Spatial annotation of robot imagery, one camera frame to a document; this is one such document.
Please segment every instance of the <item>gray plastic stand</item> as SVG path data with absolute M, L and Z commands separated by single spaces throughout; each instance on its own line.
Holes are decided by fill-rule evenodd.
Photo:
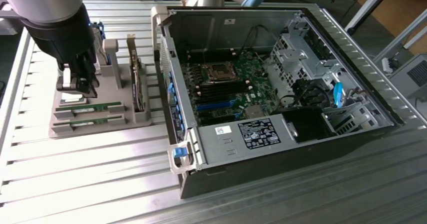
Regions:
M 59 106 L 61 92 L 54 92 L 51 115 L 49 122 L 47 136 L 50 138 L 87 135 L 101 132 L 117 131 L 122 129 L 138 128 L 149 126 L 151 123 L 146 69 L 141 64 L 139 86 L 142 94 L 143 112 L 134 112 L 133 108 L 133 92 L 129 64 L 117 64 L 115 51 L 117 41 L 105 39 L 102 47 L 110 58 L 110 65 L 101 66 L 101 75 L 97 75 L 98 87 L 95 88 L 97 98 L 87 98 L 89 105 L 101 103 L 121 102 L 119 105 L 110 105 L 106 111 L 75 113 L 70 110 L 54 111 Z M 69 124 L 53 125 L 62 122 L 91 120 L 106 117 L 115 117 L 102 124 L 70 126 Z

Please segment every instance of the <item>power supply label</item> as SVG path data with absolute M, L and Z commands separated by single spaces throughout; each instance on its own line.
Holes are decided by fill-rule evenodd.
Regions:
M 240 133 L 248 149 L 280 143 L 277 132 L 269 118 L 238 123 Z

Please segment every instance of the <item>gray metal panel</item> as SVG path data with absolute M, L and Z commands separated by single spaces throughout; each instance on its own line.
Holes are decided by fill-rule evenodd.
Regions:
M 119 29 L 130 26 L 135 33 L 146 33 L 138 36 L 135 45 L 149 53 L 149 42 L 143 44 L 149 27 L 143 24 L 149 24 L 153 4 L 165 3 L 178 5 L 86 1 L 86 8 L 91 17 L 107 16 L 107 22 L 101 19 L 106 36 L 125 36 L 127 30 Z M 320 20 L 330 22 L 314 5 L 274 6 L 280 5 L 306 7 Z M 341 29 L 328 30 L 338 42 Z M 346 44 L 345 51 L 353 52 L 354 47 Z M 389 94 L 389 104 L 408 124 L 384 139 L 332 161 L 179 200 L 178 181 L 169 172 L 165 153 L 169 143 L 162 111 L 151 113 L 155 125 L 149 127 L 47 139 L 49 115 L 43 110 L 50 109 L 53 98 L 49 70 L 55 71 L 54 62 L 46 55 L 31 55 L 31 48 L 27 57 L 39 59 L 25 62 L 25 54 L 18 49 L 10 79 L 18 79 L 22 70 L 21 82 L 9 83 L 5 93 L 9 97 L 14 94 L 15 101 L 2 103 L 0 111 L 1 119 L 10 114 L 10 132 L 3 136 L 0 157 L 0 173 L 5 171 L 1 224 L 33 219 L 42 224 L 427 222 L 425 126 L 394 94 Z M 145 63 L 153 63 L 151 56 L 145 58 Z M 365 66 L 366 75 L 373 72 Z M 382 87 L 380 92 L 388 96 L 384 82 L 374 82 L 374 86 Z M 159 99 L 150 104 L 150 108 L 159 108 Z

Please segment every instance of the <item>black pole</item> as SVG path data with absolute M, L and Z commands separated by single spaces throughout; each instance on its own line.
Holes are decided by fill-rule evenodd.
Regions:
M 364 13 L 364 15 L 361 16 L 360 20 L 357 21 L 357 23 L 353 25 L 353 27 L 348 28 L 346 33 L 352 36 L 357 30 L 357 28 L 360 27 L 360 25 L 362 24 L 362 22 L 366 20 L 368 16 L 372 14 L 372 12 L 374 11 L 376 7 L 381 4 L 384 0 L 376 0 L 373 5 L 369 7 L 369 9 L 366 10 L 366 12 Z

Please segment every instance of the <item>aluminum extrusion table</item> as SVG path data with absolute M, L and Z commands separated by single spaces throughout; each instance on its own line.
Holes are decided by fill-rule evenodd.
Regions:
M 126 34 L 147 67 L 153 125 L 49 139 L 55 61 L 23 30 L 0 119 L 0 222 L 63 223 L 425 223 L 425 120 L 329 14 L 308 8 L 334 41 L 408 122 L 346 156 L 228 189 L 179 199 L 169 172 L 167 133 L 151 56 L 150 7 L 175 1 L 85 1 L 91 21 L 118 39 L 127 63 Z

